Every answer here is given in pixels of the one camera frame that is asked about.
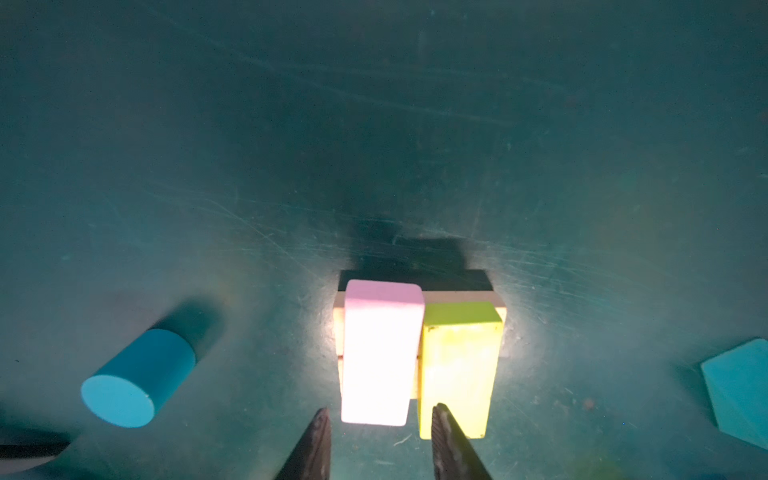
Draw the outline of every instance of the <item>scratched surface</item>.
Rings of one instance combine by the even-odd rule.
[[[698,369],[768,337],[768,17],[732,3],[4,3],[0,423],[73,439],[17,478],[270,478],[325,405],[335,479],[430,478],[415,405],[339,421],[339,272],[395,263],[510,308],[494,478],[765,478]],[[187,381],[96,419],[83,379],[188,301]]]

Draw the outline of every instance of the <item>rectangular block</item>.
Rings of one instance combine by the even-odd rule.
[[[342,422],[405,425],[424,308],[418,285],[349,281],[344,299]]]
[[[432,437],[432,407],[445,403],[467,438],[481,439],[504,323],[490,302],[426,306],[419,373],[419,435]]]

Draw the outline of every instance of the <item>scratch mark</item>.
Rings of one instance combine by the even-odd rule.
[[[406,440],[410,439],[413,434],[409,433],[407,437],[405,437],[403,440],[400,440],[399,442],[396,442],[395,445],[392,445],[393,447],[396,447],[397,445],[400,445],[402,443],[405,443]]]
[[[316,279],[319,280],[319,277],[312,270],[310,270],[309,267],[307,267],[306,265],[304,265],[303,263],[298,261],[293,255],[288,253],[288,250],[286,250],[282,246],[280,246],[280,244],[277,243],[275,240],[272,240],[272,238],[270,236],[265,235],[264,233],[261,232],[261,230],[259,230],[258,228],[254,227],[251,223],[246,222],[245,219],[243,219],[242,217],[239,217],[238,215],[236,215],[233,212],[229,211],[226,207],[224,207],[223,205],[219,204],[215,200],[211,200],[210,198],[207,199],[207,200],[209,202],[211,202],[213,205],[216,205],[217,207],[219,207],[221,209],[221,211],[229,214],[234,220],[240,221],[243,225],[245,225],[246,227],[249,227],[251,230],[253,230],[254,232],[258,233],[263,239],[268,240],[272,245],[277,247],[277,249],[280,252],[282,252],[283,255],[285,255],[286,257],[288,257],[291,260],[293,260],[293,262],[295,262],[298,266],[300,266],[304,270],[306,270],[307,273],[309,273],[310,275],[314,276]]]

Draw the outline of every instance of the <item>stacked blocks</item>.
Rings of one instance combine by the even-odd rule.
[[[768,340],[745,343],[701,369],[720,431],[768,449]]]
[[[423,301],[418,319],[414,289]],[[350,280],[333,305],[342,420],[404,425],[408,399],[418,399],[419,430],[429,439],[432,407],[442,402],[469,438],[482,438],[506,316],[493,290]]]

